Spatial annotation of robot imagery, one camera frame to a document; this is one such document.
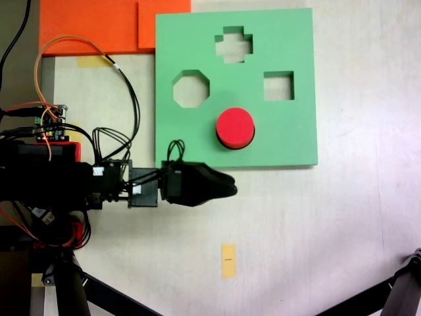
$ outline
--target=orange board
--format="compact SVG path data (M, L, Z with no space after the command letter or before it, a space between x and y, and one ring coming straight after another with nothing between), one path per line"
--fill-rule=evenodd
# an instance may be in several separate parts
M62 35L94 41L108 54L153 53L155 15L190 12L190 0L41 0L39 48ZM94 55L77 40L51 45L44 56Z
M190 0L139 0L138 48L144 53L155 51L155 15L191 12Z

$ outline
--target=green foam board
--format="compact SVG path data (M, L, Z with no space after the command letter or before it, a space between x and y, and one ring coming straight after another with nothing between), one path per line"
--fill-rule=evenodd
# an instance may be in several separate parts
M225 63L216 41L242 30L253 50L243 63ZM156 162L171 140L186 143L185 161L211 167L316 165L316 102L311 9L157 15ZM183 76L203 74L209 97L183 108L173 95ZM293 99L265 101L264 78L293 80ZM255 137L245 148L225 148L216 120L230 107L248 110Z

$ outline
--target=yellow sticky note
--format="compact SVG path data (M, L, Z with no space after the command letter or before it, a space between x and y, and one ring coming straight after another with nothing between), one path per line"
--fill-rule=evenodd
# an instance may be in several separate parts
M71 124L74 125L74 126L79 126L78 123L72 122ZM69 137L69 140L71 142L82 143L82 134L81 133L75 132L73 130L67 130L66 135Z
M102 68L112 67L112 63L103 55L98 56L77 56L76 64L78 68Z
M222 244L222 278L235 277L235 244Z

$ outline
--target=white table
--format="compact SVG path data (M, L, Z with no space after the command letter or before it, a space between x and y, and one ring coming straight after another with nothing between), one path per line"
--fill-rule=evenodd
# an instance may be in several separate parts
M193 12L295 7L314 9L319 165L228 171L238 195L193 209L105 204L89 212L92 238L76 252L85 271L163 315L316 315L421 246L421 2L193 0ZM141 106L134 165L152 167L154 56L115 59ZM89 132L132 128L111 68L57 58L54 102ZM231 279L221 278L226 242L237 248Z

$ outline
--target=red cylinder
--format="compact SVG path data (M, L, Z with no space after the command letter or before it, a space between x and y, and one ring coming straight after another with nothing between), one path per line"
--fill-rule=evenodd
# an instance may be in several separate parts
M216 134L222 145L241 149L255 136L255 122L251 114L241 107L226 109L216 121Z

